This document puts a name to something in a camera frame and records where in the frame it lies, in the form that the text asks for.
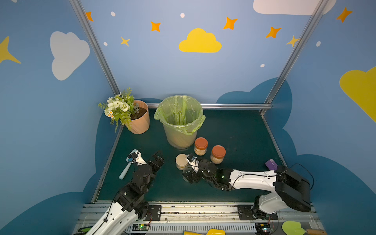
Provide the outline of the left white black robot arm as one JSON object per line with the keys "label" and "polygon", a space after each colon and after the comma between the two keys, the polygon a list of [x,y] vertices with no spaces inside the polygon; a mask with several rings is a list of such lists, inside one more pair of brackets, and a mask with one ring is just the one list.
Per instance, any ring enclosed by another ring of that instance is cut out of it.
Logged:
{"label": "left white black robot arm", "polygon": [[148,162],[141,164],[137,159],[135,163],[138,168],[133,172],[133,178],[116,193],[111,205],[87,232],[88,235],[120,235],[138,219],[146,217],[149,203],[145,201],[145,194],[165,161],[162,152],[157,151]]}

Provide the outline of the artificial white flower plant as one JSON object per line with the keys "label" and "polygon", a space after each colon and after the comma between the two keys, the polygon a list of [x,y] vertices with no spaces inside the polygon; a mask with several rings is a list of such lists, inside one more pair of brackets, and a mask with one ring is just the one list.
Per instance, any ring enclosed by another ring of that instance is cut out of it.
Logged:
{"label": "artificial white flower plant", "polygon": [[111,124],[116,125],[115,131],[120,124],[131,130],[132,117],[138,115],[140,111],[139,105],[135,103],[131,88],[108,98],[105,103],[99,103],[98,107],[104,111],[105,116],[111,119]]}

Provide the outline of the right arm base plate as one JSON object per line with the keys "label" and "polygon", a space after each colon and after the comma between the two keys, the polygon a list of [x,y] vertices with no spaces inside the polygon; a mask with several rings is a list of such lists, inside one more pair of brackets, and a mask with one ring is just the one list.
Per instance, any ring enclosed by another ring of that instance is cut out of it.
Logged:
{"label": "right arm base plate", "polygon": [[276,212],[267,214],[255,205],[238,205],[237,209],[240,220],[278,220],[278,214]]}

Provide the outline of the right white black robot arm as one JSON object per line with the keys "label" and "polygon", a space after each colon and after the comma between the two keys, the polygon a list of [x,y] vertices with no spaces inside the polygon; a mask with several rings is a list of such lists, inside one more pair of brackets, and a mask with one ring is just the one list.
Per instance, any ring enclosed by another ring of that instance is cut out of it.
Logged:
{"label": "right white black robot arm", "polygon": [[285,208],[299,212],[310,212],[309,180],[283,165],[276,170],[251,172],[218,168],[206,159],[188,158],[183,178],[193,184],[201,179],[222,191],[255,189],[267,191],[267,195],[256,197],[252,217],[261,219]]}

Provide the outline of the rear brown-lid oatmeal jar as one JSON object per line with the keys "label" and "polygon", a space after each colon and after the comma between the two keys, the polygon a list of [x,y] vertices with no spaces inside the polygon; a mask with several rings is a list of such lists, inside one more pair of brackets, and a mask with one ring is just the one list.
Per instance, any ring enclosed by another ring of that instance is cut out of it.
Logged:
{"label": "rear brown-lid oatmeal jar", "polygon": [[194,151],[196,155],[203,156],[206,154],[208,148],[208,141],[203,138],[199,137],[194,142]]}

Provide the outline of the mesh waste bin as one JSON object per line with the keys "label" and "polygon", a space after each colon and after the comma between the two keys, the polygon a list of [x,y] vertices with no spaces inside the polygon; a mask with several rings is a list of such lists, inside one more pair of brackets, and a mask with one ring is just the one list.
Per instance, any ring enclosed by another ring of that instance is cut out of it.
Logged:
{"label": "mesh waste bin", "polygon": [[196,139],[197,131],[192,135],[185,135],[178,131],[172,130],[172,128],[166,127],[165,125],[163,125],[163,127],[167,141],[176,149],[186,149],[190,147]]}

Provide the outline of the light blue spatula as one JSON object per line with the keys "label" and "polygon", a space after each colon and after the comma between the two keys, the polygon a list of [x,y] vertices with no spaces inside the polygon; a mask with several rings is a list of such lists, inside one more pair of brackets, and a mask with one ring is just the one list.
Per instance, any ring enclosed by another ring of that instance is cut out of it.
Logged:
{"label": "light blue spatula", "polygon": [[131,151],[131,153],[127,156],[126,158],[126,162],[127,162],[127,165],[126,167],[124,168],[124,170],[121,172],[120,176],[118,177],[120,180],[123,180],[125,175],[127,174],[130,166],[136,161],[136,159],[138,158],[138,154],[139,154],[139,151],[137,149],[133,149]]}

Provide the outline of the controller board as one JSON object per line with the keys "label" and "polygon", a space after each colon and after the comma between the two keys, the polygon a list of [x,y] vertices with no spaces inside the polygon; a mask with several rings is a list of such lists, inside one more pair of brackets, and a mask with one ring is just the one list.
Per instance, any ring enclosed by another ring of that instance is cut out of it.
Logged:
{"label": "controller board", "polygon": [[131,232],[148,232],[150,225],[148,224],[133,224]]}
{"label": "controller board", "polygon": [[270,235],[273,232],[269,224],[257,223],[255,229],[256,235]]}

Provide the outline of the brown-lid oatmeal jar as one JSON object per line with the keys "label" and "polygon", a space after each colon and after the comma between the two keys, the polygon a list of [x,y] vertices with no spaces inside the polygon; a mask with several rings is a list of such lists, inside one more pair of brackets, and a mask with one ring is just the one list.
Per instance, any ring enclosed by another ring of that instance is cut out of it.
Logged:
{"label": "brown-lid oatmeal jar", "polygon": [[216,145],[211,150],[211,161],[214,164],[220,164],[226,155],[226,149],[223,146]]}
{"label": "brown-lid oatmeal jar", "polygon": [[194,151],[196,155],[203,156],[206,154],[208,148],[208,141],[203,138],[199,137],[194,142]]}

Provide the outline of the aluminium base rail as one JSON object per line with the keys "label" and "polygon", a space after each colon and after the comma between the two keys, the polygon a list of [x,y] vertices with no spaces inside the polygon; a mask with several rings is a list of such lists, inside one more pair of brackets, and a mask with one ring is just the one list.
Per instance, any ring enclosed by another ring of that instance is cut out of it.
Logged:
{"label": "aluminium base rail", "polygon": [[[77,224],[79,228],[94,226],[107,211],[112,202],[84,205]],[[282,235],[282,224],[286,221],[297,221],[304,229],[324,230],[319,216],[314,208],[310,212],[299,212],[287,208],[276,211],[278,220],[240,220],[238,205],[251,203],[235,202],[150,202],[149,205],[161,205],[160,221],[137,220],[133,224],[150,225],[148,232],[131,232],[129,226],[122,235],[181,235],[184,232],[206,234],[211,229],[223,230],[227,235],[255,235],[255,224],[269,224],[271,235]]]}

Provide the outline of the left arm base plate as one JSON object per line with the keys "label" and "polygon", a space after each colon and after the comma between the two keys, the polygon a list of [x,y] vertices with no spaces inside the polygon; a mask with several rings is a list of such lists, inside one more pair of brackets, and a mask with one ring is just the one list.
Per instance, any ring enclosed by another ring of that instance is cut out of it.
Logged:
{"label": "left arm base plate", "polygon": [[139,215],[139,220],[141,221],[160,221],[162,214],[161,205],[148,205],[144,207]]}

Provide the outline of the purple pink-handled scoop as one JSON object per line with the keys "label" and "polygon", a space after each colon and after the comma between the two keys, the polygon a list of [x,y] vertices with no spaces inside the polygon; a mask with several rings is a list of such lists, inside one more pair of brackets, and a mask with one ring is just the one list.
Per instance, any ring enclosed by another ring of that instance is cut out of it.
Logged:
{"label": "purple pink-handled scoop", "polygon": [[278,164],[273,159],[269,159],[267,162],[265,162],[265,165],[269,170],[278,169]]}

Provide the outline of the beige-lid oatmeal jar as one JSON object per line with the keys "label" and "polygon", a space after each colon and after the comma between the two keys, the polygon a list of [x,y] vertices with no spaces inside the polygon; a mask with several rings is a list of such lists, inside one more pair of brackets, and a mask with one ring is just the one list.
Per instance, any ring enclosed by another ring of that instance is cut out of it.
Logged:
{"label": "beige-lid oatmeal jar", "polygon": [[195,170],[189,165],[186,166],[182,171],[183,179],[190,184],[194,182],[195,174],[196,174]]}
{"label": "beige-lid oatmeal jar", "polygon": [[179,170],[184,170],[184,168],[189,165],[186,154],[177,155],[175,162],[176,162],[176,167]]}

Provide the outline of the right controller board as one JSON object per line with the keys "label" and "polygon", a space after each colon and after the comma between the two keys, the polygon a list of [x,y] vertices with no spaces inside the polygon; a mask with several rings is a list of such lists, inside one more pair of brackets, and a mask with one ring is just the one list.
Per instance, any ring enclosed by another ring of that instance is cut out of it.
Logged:
{"label": "right controller board", "polygon": [[270,235],[273,232],[269,224],[257,223],[255,229],[256,235]]}

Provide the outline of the left controller board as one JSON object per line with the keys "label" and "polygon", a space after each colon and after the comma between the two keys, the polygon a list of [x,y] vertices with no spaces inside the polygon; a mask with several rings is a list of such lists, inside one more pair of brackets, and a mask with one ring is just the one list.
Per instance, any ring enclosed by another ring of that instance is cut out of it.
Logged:
{"label": "left controller board", "polygon": [[133,224],[131,232],[148,232],[150,225],[148,224]]}

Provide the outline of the green plastic bin liner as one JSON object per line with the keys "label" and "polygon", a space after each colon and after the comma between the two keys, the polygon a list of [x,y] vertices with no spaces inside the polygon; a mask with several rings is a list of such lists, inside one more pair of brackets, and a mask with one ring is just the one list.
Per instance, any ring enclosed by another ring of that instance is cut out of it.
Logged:
{"label": "green plastic bin liner", "polygon": [[166,127],[185,135],[192,135],[201,128],[206,116],[201,103],[190,96],[176,95],[164,99],[154,114]]}

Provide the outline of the right brown-lid oatmeal jar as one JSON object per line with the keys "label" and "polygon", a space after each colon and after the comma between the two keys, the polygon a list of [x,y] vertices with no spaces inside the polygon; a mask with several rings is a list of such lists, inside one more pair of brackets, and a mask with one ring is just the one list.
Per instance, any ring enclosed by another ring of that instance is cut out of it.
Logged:
{"label": "right brown-lid oatmeal jar", "polygon": [[216,145],[211,150],[211,161],[214,164],[220,164],[226,155],[226,149],[223,146]]}

